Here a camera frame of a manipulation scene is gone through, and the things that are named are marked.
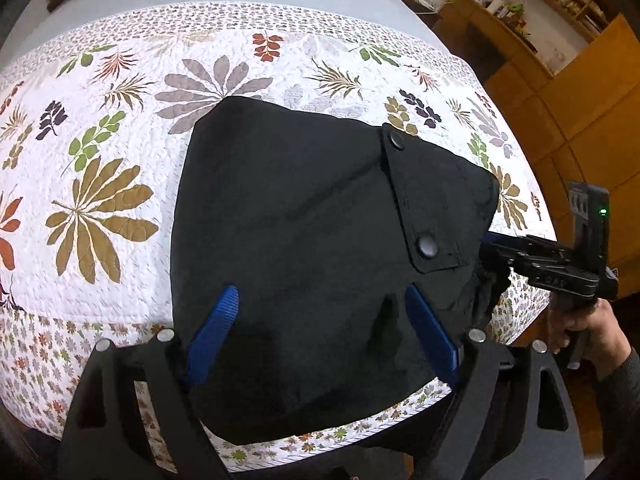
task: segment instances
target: wooden shelf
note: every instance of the wooden shelf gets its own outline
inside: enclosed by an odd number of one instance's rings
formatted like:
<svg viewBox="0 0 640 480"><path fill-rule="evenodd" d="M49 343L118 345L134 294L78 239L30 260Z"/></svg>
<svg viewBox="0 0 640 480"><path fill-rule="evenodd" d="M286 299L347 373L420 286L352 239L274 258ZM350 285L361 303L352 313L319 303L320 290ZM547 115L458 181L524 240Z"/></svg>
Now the wooden shelf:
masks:
<svg viewBox="0 0 640 480"><path fill-rule="evenodd" d="M596 39L597 34L595 34L594 32L591 32L587 27L585 27L582 24L582 22L579 21L578 16L580 16L581 13L578 13L578 15L572 14L568 10L566 10L562 5L560 5L558 2L555 2L553 0L542 0L542 1L545 2L553 10L555 10L555 12L557 12L562 17L562 19L564 19L569 25L571 25L572 28L578 34L580 34L585 40L589 41L589 43L591 43L591 41Z"/></svg>

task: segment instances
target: human hand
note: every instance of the human hand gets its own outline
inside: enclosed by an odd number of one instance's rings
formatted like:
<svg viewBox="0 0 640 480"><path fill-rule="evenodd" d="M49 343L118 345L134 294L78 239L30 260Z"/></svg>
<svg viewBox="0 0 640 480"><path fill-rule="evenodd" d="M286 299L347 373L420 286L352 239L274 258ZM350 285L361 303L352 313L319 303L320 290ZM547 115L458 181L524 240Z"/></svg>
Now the human hand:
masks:
<svg viewBox="0 0 640 480"><path fill-rule="evenodd" d="M564 312L558 309L558 295L551 294L547 322L549 348L554 354L569 346L566 330L589 330L589 343L584 358L594 364L599 381L618 368L631 354L631 345L618 325L609 301L598 300L593 306Z"/></svg>

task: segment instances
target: bed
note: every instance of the bed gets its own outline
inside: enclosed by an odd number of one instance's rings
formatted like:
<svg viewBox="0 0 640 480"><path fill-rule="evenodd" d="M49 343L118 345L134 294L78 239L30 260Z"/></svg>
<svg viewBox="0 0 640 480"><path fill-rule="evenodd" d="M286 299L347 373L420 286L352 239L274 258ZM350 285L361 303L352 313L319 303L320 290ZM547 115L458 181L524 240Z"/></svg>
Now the bed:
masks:
<svg viewBox="0 0 640 480"><path fill-rule="evenodd" d="M62 436L95 342L172 324L170 234L195 121L227 95L395 127L491 171L491 229L555 239L540 188L469 66L400 0L70 0L0 74L0 396ZM511 342L547 295L512 275L492 335ZM172 468L136 385L156 460ZM338 428L234 446L231 471L351 444L437 402L434 380Z"/></svg>

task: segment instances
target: black fabric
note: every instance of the black fabric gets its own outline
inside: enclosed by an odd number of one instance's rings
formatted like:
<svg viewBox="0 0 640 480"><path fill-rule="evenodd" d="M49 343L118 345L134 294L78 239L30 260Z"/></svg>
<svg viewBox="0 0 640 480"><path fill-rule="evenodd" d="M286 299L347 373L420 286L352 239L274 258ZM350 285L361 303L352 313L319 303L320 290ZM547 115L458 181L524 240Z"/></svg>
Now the black fabric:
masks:
<svg viewBox="0 0 640 480"><path fill-rule="evenodd" d="M359 420L433 379L404 290L418 283L435 310L485 324L508 285L478 260L497 199L491 173L389 124L225 98L194 128L172 232L183 342L226 284L240 293L191 393L200 420L263 442ZM421 235L436 240L431 260Z"/></svg>

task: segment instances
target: sleeve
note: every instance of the sleeve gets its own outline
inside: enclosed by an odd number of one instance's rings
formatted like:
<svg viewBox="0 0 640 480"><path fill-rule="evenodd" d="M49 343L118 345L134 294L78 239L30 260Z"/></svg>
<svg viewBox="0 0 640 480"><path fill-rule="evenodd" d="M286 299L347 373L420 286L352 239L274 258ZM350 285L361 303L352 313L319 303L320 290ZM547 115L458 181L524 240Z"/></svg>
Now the sleeve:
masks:
<svg viewBox="0 0 640 480"><path fill-rule="evenodd" d="M640 359L635 349L616 370L596 384L604 455L614 452L640 410Z"/></svg>

